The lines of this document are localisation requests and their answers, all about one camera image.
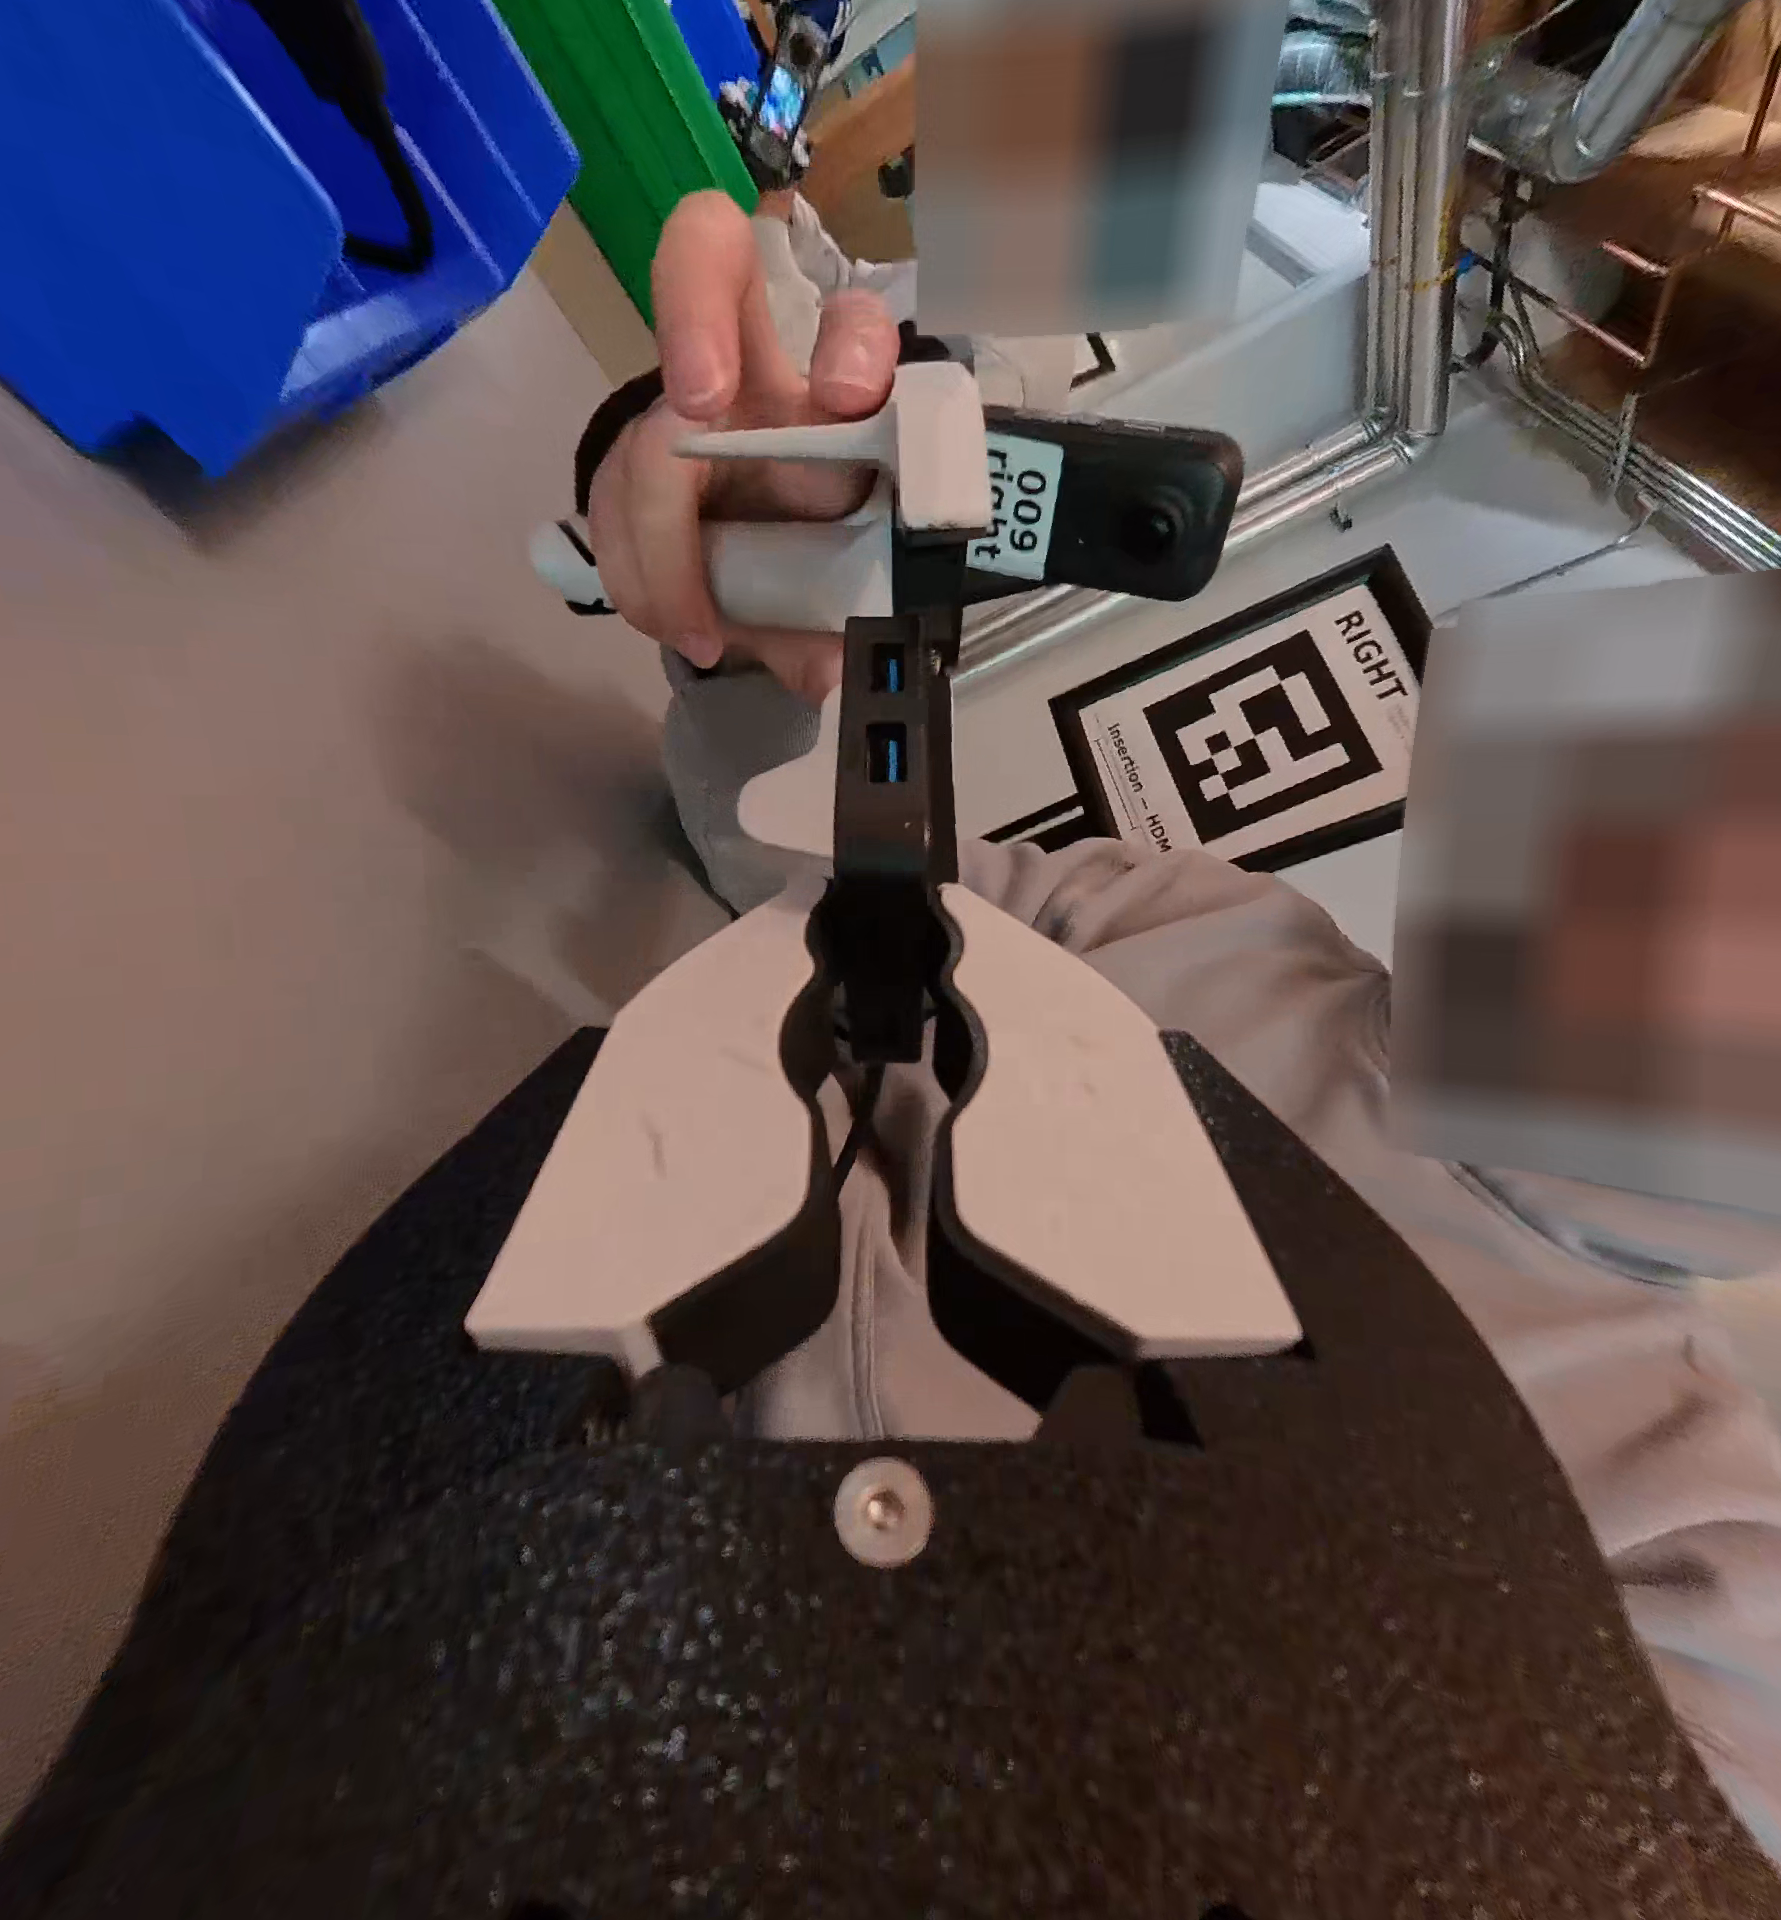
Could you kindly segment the person's right forearm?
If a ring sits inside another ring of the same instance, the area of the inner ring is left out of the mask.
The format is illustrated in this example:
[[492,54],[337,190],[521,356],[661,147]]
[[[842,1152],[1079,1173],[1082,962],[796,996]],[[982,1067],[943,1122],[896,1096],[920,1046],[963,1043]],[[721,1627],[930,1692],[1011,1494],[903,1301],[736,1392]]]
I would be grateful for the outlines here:
[[783,638],[787,676],[751,657],[714,668],[661,650],[670,703],[661,719],[661,770],[689,841],[693,870],[736,919],[795,876],[831,876],[831,827],[813,850],[767,845],[740,823],[744,785],[805,759],[821,730],[825,697],[842,676],[835,638]]

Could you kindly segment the copper pipe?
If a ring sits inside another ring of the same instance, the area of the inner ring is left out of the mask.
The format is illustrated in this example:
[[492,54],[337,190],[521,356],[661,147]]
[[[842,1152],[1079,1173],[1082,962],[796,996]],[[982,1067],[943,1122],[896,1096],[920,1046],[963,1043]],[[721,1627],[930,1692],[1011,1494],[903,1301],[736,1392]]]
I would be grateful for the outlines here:
[[1781,340],[1781,2],[1750,2],[1622,162],[1666,303]]

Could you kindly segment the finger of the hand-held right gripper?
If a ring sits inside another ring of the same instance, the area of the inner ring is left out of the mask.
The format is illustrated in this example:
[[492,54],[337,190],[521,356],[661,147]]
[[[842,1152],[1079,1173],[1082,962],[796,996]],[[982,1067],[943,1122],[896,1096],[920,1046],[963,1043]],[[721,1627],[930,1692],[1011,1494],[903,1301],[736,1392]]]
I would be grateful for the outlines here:
[[736,799],[736,824],[778,852],[834,852],[835,785],[835,747],[817,747],[747,780]]

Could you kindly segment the black white tag placard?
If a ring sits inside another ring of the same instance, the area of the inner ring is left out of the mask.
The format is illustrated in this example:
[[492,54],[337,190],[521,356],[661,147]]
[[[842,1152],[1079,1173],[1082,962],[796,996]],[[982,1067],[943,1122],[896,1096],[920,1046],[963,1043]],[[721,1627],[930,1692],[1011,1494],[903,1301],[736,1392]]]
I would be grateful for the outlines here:
[[976,834],[1261,874],[1399,834],[1430,632],[1399,548],[1362,551],[1051,696],[1061,776]]

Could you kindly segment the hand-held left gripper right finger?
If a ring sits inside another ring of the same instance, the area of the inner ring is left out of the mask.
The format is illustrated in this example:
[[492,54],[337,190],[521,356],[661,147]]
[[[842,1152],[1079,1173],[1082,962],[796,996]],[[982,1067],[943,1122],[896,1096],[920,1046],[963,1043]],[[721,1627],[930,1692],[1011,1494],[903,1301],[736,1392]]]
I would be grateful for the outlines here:
[[931,1067],[930,1315],[1032,1413],[1079,1373],[1282,1358],[1291,1294],[1116,985],[955,881]]

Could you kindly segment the silver vertical pipe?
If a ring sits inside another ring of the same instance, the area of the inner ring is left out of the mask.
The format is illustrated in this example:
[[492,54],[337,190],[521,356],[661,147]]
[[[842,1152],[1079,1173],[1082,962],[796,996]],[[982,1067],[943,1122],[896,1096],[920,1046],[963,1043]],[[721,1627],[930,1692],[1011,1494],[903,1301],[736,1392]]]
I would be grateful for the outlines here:
[[1374,9],[1364,420],[1424,458],[1451,416],[1470,2]]

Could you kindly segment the silver flexible duct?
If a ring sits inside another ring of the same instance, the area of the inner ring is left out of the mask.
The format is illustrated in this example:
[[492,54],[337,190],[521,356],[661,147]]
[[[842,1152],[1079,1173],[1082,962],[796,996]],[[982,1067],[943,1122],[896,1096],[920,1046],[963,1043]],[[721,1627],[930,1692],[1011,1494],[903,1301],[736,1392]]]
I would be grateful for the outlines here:
[[1470,65],[1470,141],[1502,167],[1581,184],[1606,173],[1672,105],[1743,2],[1635,2],[1590,74],[1530,60],[1530,28]]

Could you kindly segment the blue plastic bin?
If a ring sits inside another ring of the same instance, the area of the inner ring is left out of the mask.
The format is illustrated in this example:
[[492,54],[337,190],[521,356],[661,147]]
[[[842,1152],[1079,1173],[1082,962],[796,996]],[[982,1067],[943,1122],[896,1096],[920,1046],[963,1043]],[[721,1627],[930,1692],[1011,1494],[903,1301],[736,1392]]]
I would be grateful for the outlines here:
[[431,210],[423,275],[372,152],[292,54],[304,2],[0,2],[0,383],[107,458],[223,478],[503,297],[580,155],[492,2],[358,2]]

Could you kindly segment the person's right hand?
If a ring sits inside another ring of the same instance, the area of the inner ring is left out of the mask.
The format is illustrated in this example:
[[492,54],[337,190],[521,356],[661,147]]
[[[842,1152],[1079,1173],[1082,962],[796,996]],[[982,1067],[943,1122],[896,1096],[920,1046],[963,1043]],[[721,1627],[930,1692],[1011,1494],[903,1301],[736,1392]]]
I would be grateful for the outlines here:
[[875,416],[893,392],[900,327],[871,293],[834,294],[807,370],[787,356],[767,297],[756,221],[722,192],[696,192],[661,227],[652,274],[657,396],[581,483],[603,591],[641,638],[697,672],[762,668],[807,707],[842,678],[842,639],[818,628],[744,627],[721,610],[703,551],[710,522],[834,522],[875,486],[871,468],[710,463],[679,443],[703,431],[834,425]]

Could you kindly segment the green plastic bin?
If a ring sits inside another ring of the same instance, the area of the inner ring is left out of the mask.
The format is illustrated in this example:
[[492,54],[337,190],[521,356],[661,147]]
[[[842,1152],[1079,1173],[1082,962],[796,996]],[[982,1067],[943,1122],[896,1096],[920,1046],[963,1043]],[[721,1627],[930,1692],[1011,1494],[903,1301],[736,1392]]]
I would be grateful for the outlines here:
[[558,110],[580,172],[569,205],[642,322],[670,210],[718,190],[752,212],[759,187],[721,110],[756,79],[759,42],[736,2],[496,2]]

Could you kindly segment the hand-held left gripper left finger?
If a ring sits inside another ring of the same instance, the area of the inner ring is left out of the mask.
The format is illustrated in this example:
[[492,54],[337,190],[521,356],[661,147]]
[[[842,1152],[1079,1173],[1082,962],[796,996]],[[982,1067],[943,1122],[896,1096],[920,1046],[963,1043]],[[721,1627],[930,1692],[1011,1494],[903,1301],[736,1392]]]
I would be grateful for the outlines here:
[[835,1307],[835,1046],[791,886],[652,978],[590,1070],[466,1315],[486,1351],[744,1388]]

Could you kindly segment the black square usb hub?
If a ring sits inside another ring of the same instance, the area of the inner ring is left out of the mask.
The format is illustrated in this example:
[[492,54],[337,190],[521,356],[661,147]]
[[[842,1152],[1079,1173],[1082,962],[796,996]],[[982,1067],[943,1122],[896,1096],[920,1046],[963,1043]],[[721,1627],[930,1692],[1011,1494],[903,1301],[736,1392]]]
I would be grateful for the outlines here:
[[834,876],[813,929],[835,1038],[860,1070],[835,1152],[842,1190],[875,1133],[892,1065],[925,1056],[948,951],[941,886],[958,876],[952,665],[963,616],[856,616],[835,710]]

